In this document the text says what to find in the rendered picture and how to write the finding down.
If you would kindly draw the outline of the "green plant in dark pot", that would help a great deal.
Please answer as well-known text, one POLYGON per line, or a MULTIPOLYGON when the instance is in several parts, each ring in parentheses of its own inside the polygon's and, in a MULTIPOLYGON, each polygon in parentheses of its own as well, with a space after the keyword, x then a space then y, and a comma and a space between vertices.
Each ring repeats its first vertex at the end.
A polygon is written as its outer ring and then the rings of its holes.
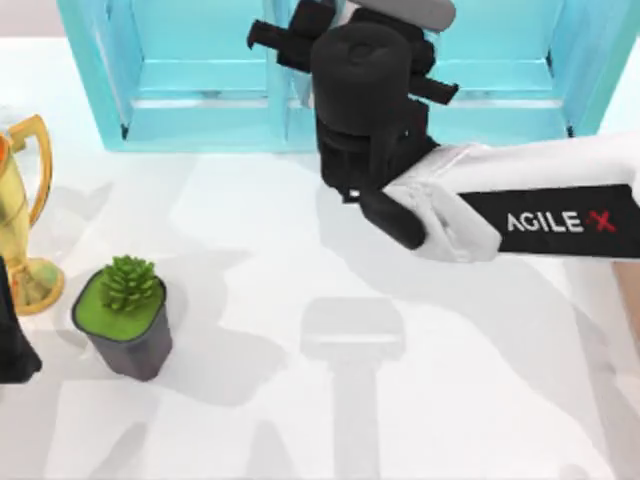
POLYGON ((158 376, 173 347, 167 296, 152 261, 115 256, 87 280, 71 320, 111 371, 146 382, 158 376))

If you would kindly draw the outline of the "light blue rack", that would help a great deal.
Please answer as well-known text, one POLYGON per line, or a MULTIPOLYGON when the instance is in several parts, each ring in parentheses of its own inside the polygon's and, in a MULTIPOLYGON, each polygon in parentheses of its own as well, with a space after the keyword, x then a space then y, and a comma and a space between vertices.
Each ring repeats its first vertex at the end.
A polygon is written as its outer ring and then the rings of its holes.
MULTIPOLYGON (((307 75, 248 47, 298 0, 57 0, 103 144, 134 152, 285 152, 315 146, 307 75)), ((431 34, 442 143, 592 135, 640 34, 640 0, 453 0, 431 34)))

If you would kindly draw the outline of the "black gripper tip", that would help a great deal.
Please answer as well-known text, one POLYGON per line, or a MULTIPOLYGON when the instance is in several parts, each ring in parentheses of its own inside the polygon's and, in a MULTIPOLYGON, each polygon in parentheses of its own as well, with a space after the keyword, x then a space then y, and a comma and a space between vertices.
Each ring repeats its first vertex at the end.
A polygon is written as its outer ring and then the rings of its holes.
POLYGON ((0 385, 25 384, 42 366, 18 321, 6 264, 0 255, 0 385))

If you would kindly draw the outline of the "pale grey rounded box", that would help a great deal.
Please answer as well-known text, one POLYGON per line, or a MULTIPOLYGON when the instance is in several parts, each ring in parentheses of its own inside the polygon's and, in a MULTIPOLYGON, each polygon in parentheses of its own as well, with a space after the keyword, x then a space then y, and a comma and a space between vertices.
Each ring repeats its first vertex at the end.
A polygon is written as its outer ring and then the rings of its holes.
POLYGON ((350 0, 359 7, 386 14, 423 30, 446 31, 456 18, 452 0, 350 0))

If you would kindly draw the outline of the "gold trophy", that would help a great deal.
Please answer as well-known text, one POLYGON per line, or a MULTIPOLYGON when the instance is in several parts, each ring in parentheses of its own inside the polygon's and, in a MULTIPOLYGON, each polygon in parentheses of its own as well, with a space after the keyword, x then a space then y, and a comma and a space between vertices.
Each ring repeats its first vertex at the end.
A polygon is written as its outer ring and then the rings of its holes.
POLYGON ((53 157, 46 125, 33 115, 0 133, 0 256, 4 259, 16 313, 35 315, 52 306, 64 288, 64 274, 52 261, 28 255, 31 228, 39 219, 52 184, 53 157), (40 158, 39 186, 33 202, 15 156, 33 137, 40 158))

